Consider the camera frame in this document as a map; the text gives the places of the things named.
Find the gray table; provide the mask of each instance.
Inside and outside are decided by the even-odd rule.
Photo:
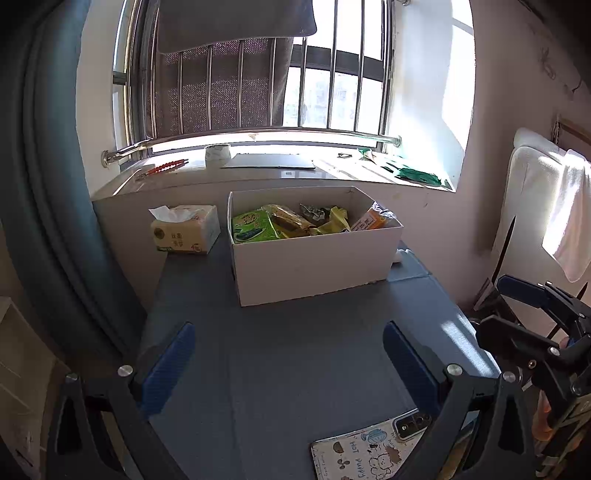
[[[402,257],[385,281],[240,307],[227,238],[206,257],[168,256],[142,348],[195,324],[196,352],[151,419],[189,478],[314,480],[311,442],[414,408],[382,347],[389,320],[444,363],[498,376],[441,285],[412,252]]]

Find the snack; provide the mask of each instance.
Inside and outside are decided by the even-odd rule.
[[[324,207],[315,207],[313,205],[302,205],[300,203],[302,216],[313,223],[314,226],[324,225],[329,221],[330,209]]]
[[[330,220],[318,228],[311,228],[312,235],[327,235],[329,233],[350,232],[351,227],[347,222],[347,210],[339,207],[330,209]]]
[[[309,236],[309,230],[314,226],[308,220],[283,205],[275,205],[274,203],[263,205],[261,210],[269,214],[275,229],[279,230],[283,238]]]
[[[392,220],[396,220],[396,215],[387,208],[382,207],[378,202],[374,202],[371,208],[355,222],[351,230],[357,232],[359,230],[383,228],[388,226]]]
[[[232,219],[232,237],[237,244],[281,238],[264,210],[253,210]]]

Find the gray curtain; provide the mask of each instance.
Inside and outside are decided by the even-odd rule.
[[[238,51],[240,42],[213,46],[212,130],[236,128],[238,98]],[[293,38],[278,38],[275,48],[272,125],[283,125],[283,102],[291,61]],[[242,79],[242,127],[269,125],[270,38],[245,41]],[[156,54],[155,100],[157,138],[180,133],[178,125],[178,53]],[[183,132],[207,130],[207,47],[183,54]],[[146,125],[151,133],[150,110]]]
[[[178,53],[246,38],[316,33],[312,0],[160,0],[157,48]]]
[[[44,0],[7,22],[0,218],[44,327],[71,367],[95,374],[135,357],[145,312],[105,244],[80,155],[76,70],[89,6]]]

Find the white chair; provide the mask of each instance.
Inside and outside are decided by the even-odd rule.
[[[570,283],[556,261],[542,248],[546,225],[552,212],[556,188],[560,180],[561,165],[566,152],[525,128],[514,138],[501,222],[492,249],[496,265],[501,257],[511,223],[515,219],[506,253],[498,276],[509,274],[533,283],[551,281],[576,296],[591,278],[591,268],[583,277]],[[547,336],[554,322],[540,309],[505,299],[521,323],[540,335]],[[587,290],[582,300],[590,304]]]

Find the tissue box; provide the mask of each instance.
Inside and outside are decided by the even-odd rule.
[[[156,248],[165,252],[207,253],[220,234],[215,205],[166,206],[150,210]]]

